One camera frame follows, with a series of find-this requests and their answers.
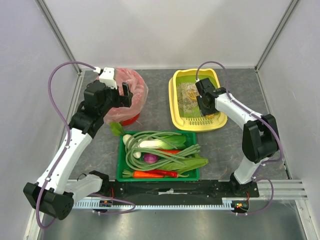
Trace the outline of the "pink plastic bin liner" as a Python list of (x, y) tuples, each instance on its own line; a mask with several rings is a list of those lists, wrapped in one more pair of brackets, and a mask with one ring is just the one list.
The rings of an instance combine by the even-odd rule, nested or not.
[(124, 95), (122, 83), (128, 83), (129, 90), (133, 94), (131, 107), (112, 108), (104, 117), (104, 122), (121, 123), (137, 114), (140, 114), (147, 100), (149, 88), (140, 74), (129, 68), (116, 68), (116, 83), (120, 95)]

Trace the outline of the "orange litter scoop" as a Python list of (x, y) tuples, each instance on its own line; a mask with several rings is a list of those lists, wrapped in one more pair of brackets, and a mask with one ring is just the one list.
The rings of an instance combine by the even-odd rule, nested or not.
[[(196, 92), (194, 90), (187, 90), (186, 94), (191, 100), (194, 100), (194, 101), (197, 100), (197, 94), (196, 94)], [(210, 114), (210, 115), (206, 115), (206, 117), (208, 119), (213, 119), (215, 117), (215, 115), (214, 114)]]

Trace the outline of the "red trash bin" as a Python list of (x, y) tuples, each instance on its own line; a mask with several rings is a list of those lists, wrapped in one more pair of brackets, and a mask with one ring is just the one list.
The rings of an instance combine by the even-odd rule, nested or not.
[(131, 125), (131, 124), (133, 124), (133, 123), (135, 123), (135, 122), (137, 121), (137, 119), (139, 118), (139, 116), (140, 116), (140, 113), (138, 113), (136, 116), (134, 116), (134, 117), (132, 117), (132, 118), (130, 118), (130, 119), (127, 119), (127, 120), (122, 121), (120, 124), (121, 124), (122, 126)]

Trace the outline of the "yellow litter box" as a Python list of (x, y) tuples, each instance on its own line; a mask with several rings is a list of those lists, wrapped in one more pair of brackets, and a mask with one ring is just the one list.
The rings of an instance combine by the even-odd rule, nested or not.
[(222, 128), (228, 120), (224, 113), (215, 113), (213, 119), (206, 116), (180, 117), (178, 109), (177, 86), (181, 83), (196, 83), (195, 68), (177, 70), (168, 82), (168, 98), (171, 119), (174, 126), (183, 131), (208, 132)]

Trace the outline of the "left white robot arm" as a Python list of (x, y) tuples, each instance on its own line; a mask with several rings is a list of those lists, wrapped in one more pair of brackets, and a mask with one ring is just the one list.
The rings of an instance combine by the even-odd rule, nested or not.
[(122, 90), (120, 93), (118, 87), (111, 88), (99, 80), (87, 85), (84, 100), (67, 126), (64, 144), (36, 183), (28, 182), (23, 189), (37, 212), (64, 220), (74, 203), (108, 189), (108, 175), (96, 170), (74, 183), (68, 183), (68, 179), (82, 152), (104, 124), (108, 111), (131, 106), (133, 94), (128, 83), (122, 83)]

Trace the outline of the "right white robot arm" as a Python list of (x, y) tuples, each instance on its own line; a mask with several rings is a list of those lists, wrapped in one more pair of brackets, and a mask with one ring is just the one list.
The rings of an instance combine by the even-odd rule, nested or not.
[(235, 194), (244, 193), (256, 179), (259, 169), (272, 162), (271, 157), (282, 151), (276, 119), (262, 115), (236, 100), (224, 87), (216, 88), (209, 78), (195, 83), (199, 95), (197, 104), (202, 116), (224, 113), (242, 130), (244, 157), (230, 176), (230, 188)]

